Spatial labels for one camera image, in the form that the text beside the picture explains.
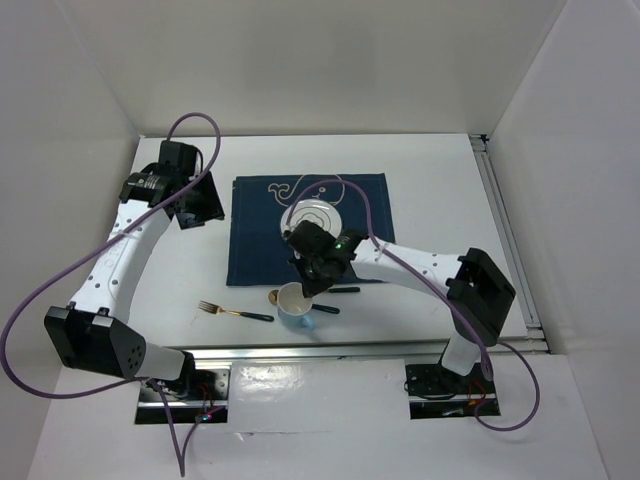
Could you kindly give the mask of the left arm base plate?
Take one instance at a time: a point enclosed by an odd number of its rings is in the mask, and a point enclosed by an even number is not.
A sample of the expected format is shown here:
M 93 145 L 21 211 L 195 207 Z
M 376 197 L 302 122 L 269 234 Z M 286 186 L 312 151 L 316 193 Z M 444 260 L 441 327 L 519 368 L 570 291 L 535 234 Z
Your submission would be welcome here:
M 165 406 L 173 422 L 192 425 L 222 424 L 228 419 L 228 398 L 231 380 L 229 366 L 199 367 L 188 387 L 175 382 L 156 380 L 156 385 L 143 384 L 139 390 L 134 423 L 136 425 L 167 424 Z

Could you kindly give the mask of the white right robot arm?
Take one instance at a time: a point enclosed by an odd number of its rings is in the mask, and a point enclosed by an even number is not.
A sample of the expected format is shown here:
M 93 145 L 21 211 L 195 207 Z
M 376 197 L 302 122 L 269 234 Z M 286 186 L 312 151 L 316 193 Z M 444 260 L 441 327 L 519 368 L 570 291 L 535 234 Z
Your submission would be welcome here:
M 454 333 L 436 369 L 444 390 L 460 391 L 469 383 L 475 365 L 487 380 L 494 378 L 488 349 L 498 343 L 516 292 L 485 251 L 470 248 L 462 255 L 424 252 L 357 230 L 345 230 L 335 237 L 306 220 L 287 227 L 283 239 L 294 252 L 290 263 L 306 297 L 353 276 L 441 300 L 454 323 Z

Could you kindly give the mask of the white round plate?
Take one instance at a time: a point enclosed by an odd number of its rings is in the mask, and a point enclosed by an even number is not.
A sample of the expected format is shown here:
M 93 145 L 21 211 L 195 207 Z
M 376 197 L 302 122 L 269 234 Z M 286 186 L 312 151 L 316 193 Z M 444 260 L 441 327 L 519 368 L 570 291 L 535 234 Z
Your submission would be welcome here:
M 337 237 L 342 230 L 342 218 L 338 210 L 330 203 L 315 198 L 289 206 L 282 214 L 280 232 L 293 231 L 301 221 L 314 223 L 333 237 Z

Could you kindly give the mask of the gold fork dark handle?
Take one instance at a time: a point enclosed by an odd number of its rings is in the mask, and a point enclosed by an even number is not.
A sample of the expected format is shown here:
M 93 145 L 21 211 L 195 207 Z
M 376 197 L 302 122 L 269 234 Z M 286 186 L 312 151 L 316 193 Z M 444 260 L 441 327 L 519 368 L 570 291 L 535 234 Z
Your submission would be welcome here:
M 211 302 L 202 301 L 202 300 L 198 302 L 198 308 L 212 315 L 233 315 L 237 317 L 242 317 L 242 318 L 257 320 L 261 322 L 267 322 L 267 323 L 273 323 L 275 321 L 275 318 L 271 315 L 247 312 L 247 311 L 241 311 L 241 310 L 225 309 L 217 304 L 213 304 Z

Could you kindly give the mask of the white and blue mug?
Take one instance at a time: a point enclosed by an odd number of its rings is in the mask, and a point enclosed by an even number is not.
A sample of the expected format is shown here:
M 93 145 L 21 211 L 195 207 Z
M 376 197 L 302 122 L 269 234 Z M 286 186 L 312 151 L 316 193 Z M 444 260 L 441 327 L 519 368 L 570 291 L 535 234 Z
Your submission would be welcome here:
M 315 322 L 311 316 L 313 300 L 303 295 L 302 285 L 291 282 L 283 285 L 276 295 L 278 317 L 289 329 L 313 331 Z

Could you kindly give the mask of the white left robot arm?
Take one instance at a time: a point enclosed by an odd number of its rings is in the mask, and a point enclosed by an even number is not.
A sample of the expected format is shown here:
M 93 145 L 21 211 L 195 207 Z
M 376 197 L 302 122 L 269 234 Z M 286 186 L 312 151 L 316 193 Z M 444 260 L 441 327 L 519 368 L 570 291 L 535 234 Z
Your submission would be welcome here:
M 224 217 L 210 173 L 179 199 L 172 197 L 203 170 L 197 147 L 164 140 L 157 161 L 124 181 L 111 246 L 99 254 L 68 305 L 50 308 L 44 318 L 65 367 L 121 379 L 152 378 L 176 399 L 196 390 L 200 375 L 193 356 L 150 343 L 128 321 L 142 273 L 170 223 L 190 229 Z

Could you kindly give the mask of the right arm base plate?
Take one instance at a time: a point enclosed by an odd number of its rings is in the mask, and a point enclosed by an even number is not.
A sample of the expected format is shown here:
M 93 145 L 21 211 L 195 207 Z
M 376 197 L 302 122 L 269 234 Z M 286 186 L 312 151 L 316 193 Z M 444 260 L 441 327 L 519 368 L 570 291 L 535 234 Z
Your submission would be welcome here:
M 404 390 L 412 420 L 481 417 L 501 414 L 493 382 L 487 381 L 481 365 L 460 376 L 440 364 L 405 366 Z

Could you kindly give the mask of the blue fabric placemat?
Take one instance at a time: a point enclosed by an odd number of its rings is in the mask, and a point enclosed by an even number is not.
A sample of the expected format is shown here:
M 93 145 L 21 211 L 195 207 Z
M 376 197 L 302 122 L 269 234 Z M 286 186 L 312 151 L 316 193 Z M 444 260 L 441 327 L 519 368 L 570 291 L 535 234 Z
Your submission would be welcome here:
M 280 286 L 298 279 L 289 264 L 293 251 L 280 232 L 284 211 L 298 196 L 333 205 L 342 230 L 367 230 L 364 202 L 353 188 L 326 179 L 357 185 L 370 203 L 373 231 L 381 240 L 395 240 L 386 176 L 377 174 L 308 174 L 239 176 L 233 182 L 229 261 L 226 284 L 231 287 Z

